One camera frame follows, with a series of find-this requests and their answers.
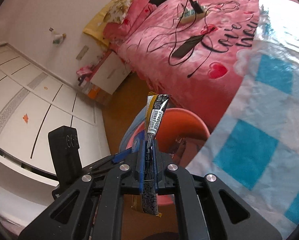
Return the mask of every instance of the orange sticker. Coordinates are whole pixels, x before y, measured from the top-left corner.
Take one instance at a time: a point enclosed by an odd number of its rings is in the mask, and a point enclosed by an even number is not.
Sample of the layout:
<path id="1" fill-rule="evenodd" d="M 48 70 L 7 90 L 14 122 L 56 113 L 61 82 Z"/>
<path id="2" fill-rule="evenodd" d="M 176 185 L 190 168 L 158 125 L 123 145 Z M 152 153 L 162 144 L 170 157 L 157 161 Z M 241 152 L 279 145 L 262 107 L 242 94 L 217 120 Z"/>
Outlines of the orange sticker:
<path id="1" fill-rule="evenodd" d="M 28 123 L 28 116 L 27 116 L 27 114 L 25 114 L 25 115 L 23 116 L 23 119 L 24 119 L 25 123 Z"/>

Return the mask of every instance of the checkered fabric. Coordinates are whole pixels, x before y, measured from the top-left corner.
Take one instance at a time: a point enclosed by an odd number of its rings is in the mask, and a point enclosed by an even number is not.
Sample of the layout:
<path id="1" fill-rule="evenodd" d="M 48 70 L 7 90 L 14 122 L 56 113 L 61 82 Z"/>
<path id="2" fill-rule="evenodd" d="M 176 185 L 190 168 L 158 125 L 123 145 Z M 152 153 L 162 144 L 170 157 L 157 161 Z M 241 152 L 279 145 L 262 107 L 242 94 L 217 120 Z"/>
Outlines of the checkered fabric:
<path id="1" fill-rule="evenodd" d="M 187 169 L 217 175 L 286 239 L 299 223 L 299 4 L 259 8 L 242 85 Z"/>

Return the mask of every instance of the pink bedspread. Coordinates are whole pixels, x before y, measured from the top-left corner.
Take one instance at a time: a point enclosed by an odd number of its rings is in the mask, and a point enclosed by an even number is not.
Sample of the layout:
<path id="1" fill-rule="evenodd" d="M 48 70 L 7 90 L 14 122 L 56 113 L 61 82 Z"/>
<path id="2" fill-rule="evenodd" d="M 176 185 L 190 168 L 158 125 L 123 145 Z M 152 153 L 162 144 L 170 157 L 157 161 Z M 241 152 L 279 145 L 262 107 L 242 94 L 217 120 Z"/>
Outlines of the pink bedspread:
<path id="1" fill-rule="evenodd" d="M 258 23 L 258 0 L 198 0 L 210 14 L 192 26 L 179 25 L 175 35 L 186 1 L 161 4 L 118 54 L 151 89 L 171 94 L 176 106 L 196 113 L 213 129 L 242 81 Z M 202 34 L 192 55 L 170 57 L 186 39 Z"/>

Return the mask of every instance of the yellow pillow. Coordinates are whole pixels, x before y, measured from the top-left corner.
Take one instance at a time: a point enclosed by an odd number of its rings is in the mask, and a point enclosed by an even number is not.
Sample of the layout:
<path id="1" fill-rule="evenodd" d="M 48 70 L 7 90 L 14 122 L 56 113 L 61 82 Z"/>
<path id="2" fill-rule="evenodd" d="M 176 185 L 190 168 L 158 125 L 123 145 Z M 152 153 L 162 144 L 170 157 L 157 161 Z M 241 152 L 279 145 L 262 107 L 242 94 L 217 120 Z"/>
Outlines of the yellow pillow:
<path id="1" fill-rule="evenodd" d="M 117 0 L 111 0 L 107 5 L 105 5 L 104 8 L 94 16 L 94 18 L 85 26 L 83 30 L 83 33 L 91 35 L 96 40 L 96 42 L 104 48 L 108 47 L 109 40 L 103 37 L 103 30 L 106 26 L 106 23 L 103 22 L 103 19 L 110 7 L 116 1 Z"/>

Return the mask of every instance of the snack bar packet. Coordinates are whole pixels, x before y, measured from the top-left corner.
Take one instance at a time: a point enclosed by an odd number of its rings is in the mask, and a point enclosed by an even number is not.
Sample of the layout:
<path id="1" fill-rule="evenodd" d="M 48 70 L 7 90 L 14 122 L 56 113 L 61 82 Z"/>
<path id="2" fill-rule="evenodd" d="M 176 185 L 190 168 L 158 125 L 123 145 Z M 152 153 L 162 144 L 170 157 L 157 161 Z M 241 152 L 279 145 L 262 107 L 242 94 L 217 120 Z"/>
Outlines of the snack bar packet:
<path id="1" fill-rule="evenodd" d="M 155 193 L 152 141 L 160 127 L 163 114 L 168 105 L 169 95 L 158 95 L 150 92 L 147 96 L 145 111 L 145 169 L 143 193 L 141 195 L 141 209 L 144 213 L 161 216 L 158 212 Z M 140 211 L 139 198 L 133 196 L 132 208 Z"/>

